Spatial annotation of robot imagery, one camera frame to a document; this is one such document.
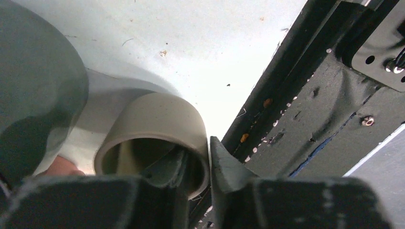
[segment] dirt spot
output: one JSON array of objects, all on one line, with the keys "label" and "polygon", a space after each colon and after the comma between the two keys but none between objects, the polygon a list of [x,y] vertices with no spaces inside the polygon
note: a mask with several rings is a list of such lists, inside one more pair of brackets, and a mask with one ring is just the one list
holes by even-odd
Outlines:
[{"label": "dirt spot", "polygon": [[241,137],[241,143],[245,142],[247,137],[249,137],[249,134],[243,134]]},{"label": "dirt spot", "polygon": [[166,50],[160,51],[160,56],[161,56],[161,57],[166,56],[166,54],[167,54],[167,51],[166,51]]},{"label": "dirt spot", "polygon": [[273,99],[266,99],[263,103],[264,108],[268,108],[273,103]]}]

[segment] black metal bracket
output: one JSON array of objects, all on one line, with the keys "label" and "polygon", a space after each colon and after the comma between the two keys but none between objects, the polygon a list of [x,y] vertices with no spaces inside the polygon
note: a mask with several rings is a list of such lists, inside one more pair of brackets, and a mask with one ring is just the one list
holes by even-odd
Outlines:
[{"label": "black metal bracket", "polygon": [[395,71],[388,65],[405,47],[404,9],[405,0],[400,0],[381,23],[373,22],[377,28],[349,63],[353,69],[400,92],[405,92],[405,71]]}]

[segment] bolt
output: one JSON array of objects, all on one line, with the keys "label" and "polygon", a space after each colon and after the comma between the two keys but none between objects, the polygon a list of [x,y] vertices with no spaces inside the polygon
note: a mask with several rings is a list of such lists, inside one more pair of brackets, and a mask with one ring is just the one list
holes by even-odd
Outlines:
[{"label": "bolt", "polygon": [[374,124],[374,117],[373,116],[367,116],[363,119],[362,125],[363,126],[370,126]]},{"label": "bolt", "polygon": [[398,68],[397,66],[395,66],[395,61],[394,60],[390,60],[387,65],[385,66],[385,70],[387,72],[393,72],[394,74],[399,74],[401,73],[404,69],[403,68]]}]

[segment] gray surface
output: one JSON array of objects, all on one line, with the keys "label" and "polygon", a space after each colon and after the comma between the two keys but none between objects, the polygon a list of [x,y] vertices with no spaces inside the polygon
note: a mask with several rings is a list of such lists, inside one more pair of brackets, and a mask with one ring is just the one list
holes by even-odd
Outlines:
[{"label": "gray surface", "polygon": [[351,176],[368,182],[380,195],[396,228],[405,228],[405,131],[401,132]]}]

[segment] hole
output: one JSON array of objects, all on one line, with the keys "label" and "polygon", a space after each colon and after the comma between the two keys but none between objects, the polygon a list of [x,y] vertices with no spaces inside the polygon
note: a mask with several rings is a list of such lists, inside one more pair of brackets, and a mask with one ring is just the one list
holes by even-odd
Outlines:
[{"label": "hole", "polygon": [[271,146],[273,146],[273,145],[275,145],[278,141],[280,141],[280,140],[283,138],[283,136],[284,136],[283,131],[285,131],[285,129],[281,130],[281,131],[278,132],[274,137],[272,137],[272,138],[270,139],[270,141],[268,142],[268,144],[271,145]]},{"label": "hole", "polygon": [[374,62],[374,60],[375,60],[375,56],[369,56],[369,57],[366,59],[366,64],[371,64],[371,63]]},{"label": "hole", "polygon": [[294,116],[292,120],[296,120],[298,118],[298,115],[301,113],[301,111],[298,111],[298,113]]},{"label": "hole", "polygon": [[[104,154],[101,162],[103,173],[114,174],[117,172],[119,155],[122,149],[125,149],[126,152],[128,150],[132,151],[133,159],[137,162],[133,171],[139,173],[171,151],[175,145],[174,143],[154,138],[137,138],[121,142],[107,150]],[[143,154],[142,152],[154,152],[154,154]]]},{"label": "hole", "polygon": [[319,90],[320,90],[320,87],[317,87],[312,91],[312,98],[315,98],[319,95]]}]

